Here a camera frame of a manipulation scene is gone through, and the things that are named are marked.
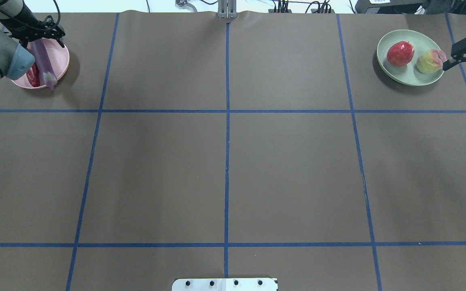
purple eggplant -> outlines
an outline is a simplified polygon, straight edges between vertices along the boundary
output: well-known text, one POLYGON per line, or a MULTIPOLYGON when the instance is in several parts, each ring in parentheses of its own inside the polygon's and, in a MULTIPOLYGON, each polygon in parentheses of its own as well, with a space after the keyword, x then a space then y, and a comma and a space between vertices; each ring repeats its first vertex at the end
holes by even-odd
POLYGON ((57 86, 57 76, 51 67, 50 58, 48 57, 48 52, 46 52, 42 39, 32 41, 30 45, 32 46, 32 55, 34 55, 35 63, 39 69, 39 77, 43 83, 53 91, 55 86, 57 86))

metal post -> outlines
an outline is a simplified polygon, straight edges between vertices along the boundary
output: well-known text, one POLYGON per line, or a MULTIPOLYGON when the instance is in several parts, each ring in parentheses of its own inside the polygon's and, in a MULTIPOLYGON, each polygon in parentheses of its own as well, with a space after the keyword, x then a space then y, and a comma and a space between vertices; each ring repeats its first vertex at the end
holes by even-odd
POLYGON ((237 18, 237 0, 218 0, 219 18, 237 18))

cable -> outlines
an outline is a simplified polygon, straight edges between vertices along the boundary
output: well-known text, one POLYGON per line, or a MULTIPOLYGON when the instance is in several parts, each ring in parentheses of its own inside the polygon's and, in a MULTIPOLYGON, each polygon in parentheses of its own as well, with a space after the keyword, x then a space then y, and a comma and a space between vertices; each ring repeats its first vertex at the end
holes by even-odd
POLYGON ((354 14, 357 14, 357 12, 355 12, 355 10, 354 10, 354 6, 352 5, 352 0, 348 0, 348 1, 350 2, 350 9, 352 10, 352 12, 354 14))
POLYGON ((310 2, 302 2, 302 1, 287 1, 289 3, 301 3, 301 4, 310 4, 310 2))
POLYGON ((61 22, 61 11, 59 9, 59 5, 57 4, 57 0, 53 0, 53 3, 55 3, 55 7, 57 8, 57 22, 55 22, 55 24, 52 27, 46 28, 46 29, 33 27, 33 26, 31 26, 31 25, 29 25, 27 23, 22 22, 21 20, 15 18, 13 16, 8 15, 5 11, 2 11, 1 9, 0 9, 0 13, 2 13, 3 15, 5 15, 6 17, 8 17, 8 18, 10 18, 12 20, 15 20, 15 21, 19 22, 19 24, 22 24, 22 25, 24 25, 24 26, 26 26, 28 28, 31 28, 31 29, 33 29, 35 31, 50 32, 50 31, 54 30, 55 28, 57 28, 57 26, 59 26, 59 23, 61 22))
POLYGON ((330 0, 325 0, 325 2, 322 3, 320 9, 318 9, 316 13, 331 13, 332 6, 328 2, 330 2, 330 0))
POLYGON ((318 4, 318 10, 320 9, 320 2, 319 1, 313 1, 309 4, 309 7, 307 7, 307 9, 305 10, 305 14, 309 11, 309 8, 310 6, 312 6, 312 4, 315 4, 317 3, 318 4))

red apple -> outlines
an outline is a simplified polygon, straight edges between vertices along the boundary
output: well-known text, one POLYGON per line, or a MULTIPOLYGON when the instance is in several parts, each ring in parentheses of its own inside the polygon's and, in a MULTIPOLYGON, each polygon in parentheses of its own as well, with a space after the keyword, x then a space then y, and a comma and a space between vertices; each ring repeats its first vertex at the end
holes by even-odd
POLYGON ((415 54, 415 48, 407 41, 399 41, 388 50, 387 59, 395 66, 405 66, 415 54))

table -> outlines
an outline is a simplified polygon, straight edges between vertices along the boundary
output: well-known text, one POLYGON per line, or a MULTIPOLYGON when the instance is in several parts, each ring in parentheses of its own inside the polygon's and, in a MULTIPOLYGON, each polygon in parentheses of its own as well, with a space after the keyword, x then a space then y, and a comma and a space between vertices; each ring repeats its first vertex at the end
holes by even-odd
POLYGON ((54 92, 0 81, 0 290, 466 290, 466 64, 411 88, 375 59, 466 16, 63 19, 54 92))

